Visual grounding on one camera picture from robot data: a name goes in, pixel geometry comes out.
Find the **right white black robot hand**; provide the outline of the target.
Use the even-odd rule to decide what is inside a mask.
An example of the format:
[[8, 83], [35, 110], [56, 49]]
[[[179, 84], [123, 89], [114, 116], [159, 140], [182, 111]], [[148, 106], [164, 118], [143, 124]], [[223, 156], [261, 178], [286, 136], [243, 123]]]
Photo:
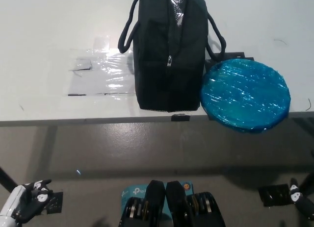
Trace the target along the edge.
[[314, 203], [305, 197], [300, 191], [298, 181], [295, 178], [290, 180], [290, 199], [296, 209], [307, 219], [314, 220]]

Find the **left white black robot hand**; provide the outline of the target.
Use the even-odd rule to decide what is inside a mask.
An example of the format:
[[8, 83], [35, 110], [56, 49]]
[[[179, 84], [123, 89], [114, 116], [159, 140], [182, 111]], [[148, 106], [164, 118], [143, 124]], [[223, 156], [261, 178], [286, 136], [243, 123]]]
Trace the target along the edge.
[[15, 187], [0, 211], [0, 225], [21, 227], [41, 214], [53, 195], [48, 188], [50, 183], [51, 180], [46, 179]]

